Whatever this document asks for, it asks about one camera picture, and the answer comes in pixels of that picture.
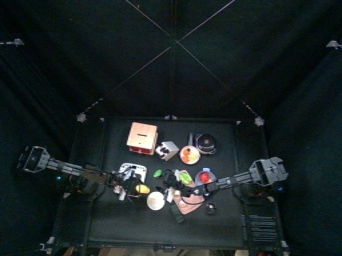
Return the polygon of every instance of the orange box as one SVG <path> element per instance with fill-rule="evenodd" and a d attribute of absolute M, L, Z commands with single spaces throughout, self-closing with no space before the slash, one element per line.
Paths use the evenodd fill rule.
<path fill-rule="evenodd" d="M 141 123 L 132 123 L 127 146 L 132 152 L 153 155 L 156 144 L 156 126 Z"/>

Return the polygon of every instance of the red object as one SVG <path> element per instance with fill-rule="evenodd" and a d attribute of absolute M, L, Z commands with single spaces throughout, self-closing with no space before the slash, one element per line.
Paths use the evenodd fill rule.
<path fill-rule="evenodd" d="M 201 172 L 199 174 L 199 180 L 201 183 L 208 183 L 209 182 L 209 174 L 207 172 Z"/>
<path fill-rule="evenodd" d="M 147 154 L 147 155 L 149 155 L 149 153 L 151 153 L 151 149 L 145 149 L 145 148 L 129 147 L 129 150 L 136 153 L 141 153 L 141 154 Z"/>

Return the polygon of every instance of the green object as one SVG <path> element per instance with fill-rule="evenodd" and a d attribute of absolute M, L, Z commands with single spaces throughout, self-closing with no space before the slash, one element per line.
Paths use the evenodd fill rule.
<path fill-rule="evenodd" d="M 163 171 L 160 169 L 156 170 L 155 173 L 153 173 L 153 177 L 159 178 L 159 177 L 161 177 L 161 175 L 163 175 Z"/>
<path fill-rule="evenodd" d="M 188 185 L 192 182 L 192 178 L 187 172 L 181 172 L 179 178 L 185 185 Z"/>

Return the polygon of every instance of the pink object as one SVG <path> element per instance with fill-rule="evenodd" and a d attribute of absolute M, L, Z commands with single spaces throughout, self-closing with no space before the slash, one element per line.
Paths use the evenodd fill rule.
<path fill-rule="evenodd" d="M 195 183 L 193 181 L 187 185 L 188 187 L 195 187 Z M 204 202 L 204 198 L 203 196 L 196 196 L 196 195 L 191 195 L 189 197 L 180 197 L 180 195 L 175 195 L 173 196 L 173 201 L 177 205 L 177 208 L 181 212 L 181 214 L 188 214 L 189 212 L 192 212 L 193 210 L 197 209 L 197 207 L 201 205 L 201 203 Z"/>

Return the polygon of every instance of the black enclosure wall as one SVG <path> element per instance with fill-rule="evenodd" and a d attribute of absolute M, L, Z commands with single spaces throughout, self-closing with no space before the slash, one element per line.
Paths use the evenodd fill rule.
<path fill-rule="evenodd" d="M 33 250 L 54 221 L 53 177 L 17 173 L 18 152 L 68 160 L 84 113 L 260 116 L 290 172 L 288 244 L 340 255 L 340 12 L 332 0 L 1 1 L 0 253 Z"/>

